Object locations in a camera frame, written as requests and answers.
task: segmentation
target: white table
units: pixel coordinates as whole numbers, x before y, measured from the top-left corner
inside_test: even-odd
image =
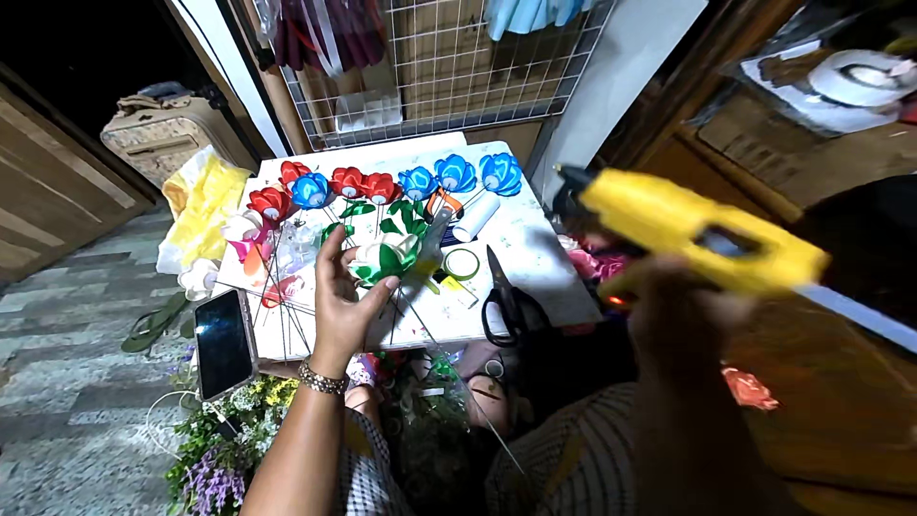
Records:
[[[289,160],[301,162],[314,172],[317,169],[319,173],[326,176],[329,176],[338,166],[356,166],[364,174],[388,173],[397,180],[399,172],[413,169],[418,165],[425,166],[433,173],[434,162],[451,153],[464,157],[477,170],[482,156],[510,151],[503,141],[466,146],[464,141],[459,142],[454,137],[451,140],[443,138],[430,140],[431,138],[437,137],[396,141],[342,151],[318,152],[296,156]],[[434,150],[424,151],[431,147]],[[250,191],[277,182],[283,161],[286,160],[269,160],[262,163],[259,176],[249,180],[246,186],[241,201],[242,207],[249,202]],[[479,181],[476,189],[467,194],[454,195],[458,201],[471,198],[478,189],[482,188],[480,170],[477,176]],[[443,253],[447,253],[452,249],[465,248],[478,256],[481,261],[480,271],[463,284],[481,302],[472,308],[465,308],[450,296],[446,289],[441,289],[441,294],[436,295],[428,288],[422,288],[411,303],[414,310],[407,306],[404,299],[402,300],[399,309],[404,315],[397,315],[394,332],[392,332],[392,318],[397,312],[393,303],[386,306],[381,318],[374,321],[370,328],[368,349],[424,347],[433,339],[440,344],[484,339],[481,303],[492,289],[492,276],[485,252],[485,246],[488,244],[500,260],[510,282],[541,303],[553,326],[601,320],[595,303],[577,276],[566,253],[558,244],[557,235],[545,219],[525,179],[522,191],[518,195],[501,197],[501,202],[501,207],[478,234],[476,241],[443,249]],[[339,198],[332,203],[330,209],[338,214],[345,207],[345,201]],[[321,219],[324,225],[331,223],[327,214],[320,209],[300,211],[293,217]],[[370,241],[374,237],[376,217],[377,214],[372,212],[356,216],[349,221],[355,228],[355,234],[351,239],[356,245]],[[298,274],[306,282],[306,288],[294,298],[296,305],[302,307],[301,310],[259,309],[261,288],[256,289],[247,284],[236,252],[229,247],[226,249],[218,276],[220,283],[214,295],[229,289],[229,286],[223,284],[240,286],[249,290],[255,340],[261,358],[285,360],[304,357],[310,353],[309,350],[315,341],[315,319],[307,312],[308,308],[315,305],[315,269],[306,267]],[[496,310],[493,313],[488,310],[488,321],[491,328],[494,332],[499,333],[501,330],[505,331],[505,327],[498,313]],[[305,342],[299,329],[302,329]]]

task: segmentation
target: yellow plastic bag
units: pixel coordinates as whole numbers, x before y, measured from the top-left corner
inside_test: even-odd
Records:
[[[157,272],[177,275],[197,258],[223,258],[220,228],[236,211],[248,178],[249,171],[224,162],[208,146],[165,182],[162,193],[177,217],[160,244]]]

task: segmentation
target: green tape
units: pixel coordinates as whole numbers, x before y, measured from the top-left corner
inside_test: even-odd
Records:
[[[455,271],[452,271],[451,269],[449,269],[449,256],[452,256],[456,252],[467,252],[468,254],[471,255],[471,258],[474,258],[474,270],[471,271],[470,274],[458,275],[455,273]],[[443,269],[447,273],[449,273],[450,276],[458,279],[459,281],[467,281],[467,280],[470,280],[472,277],[474,277],[474,275],[478,273],[478,270],[481,269],[481,260],[478,259],[477,254],[469,251],[468,249],[453,249],[446,255],[446,258],[443,259]]]

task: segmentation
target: tiled floor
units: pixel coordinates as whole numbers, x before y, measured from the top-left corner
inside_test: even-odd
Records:
[[[168,209],[133,219],[0,297],[0,516],[166,511],[172,457],[144,420],[186,342],[176,323],[149,355],[119,346],[179,290],[155,270],[170,225]],[[176,398],[150,419],[170,449]]]

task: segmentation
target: black scissors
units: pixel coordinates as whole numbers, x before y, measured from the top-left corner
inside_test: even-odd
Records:
[[[535,301],[534,297],[510,284],[509,280],[506,279],[506,274],[503,273],[500,262],[497,260],[497,255],[493,253],[490,245],[487,246],[487,262],[491,266],[491,274],[493,275],[493,290],[484,299],[484,304],[481,307],[481,322],[484,325],[484,334],[487,335],[487,340],[493,345],[502,348],[515,347],[522,342],[526,342],[529,339],[531,329],[525,319],[525,308],[530,308],[531,311],[534,311],[539,323],[544,328],[549,328],[551,321],[547,318],[545,310]],[[487,305],[490,303],[496,303],[500,307],[503,324],[506,325],[506,330],[510,333],[508,336],[494,335],[491,332],[491,326],[487,322]]]

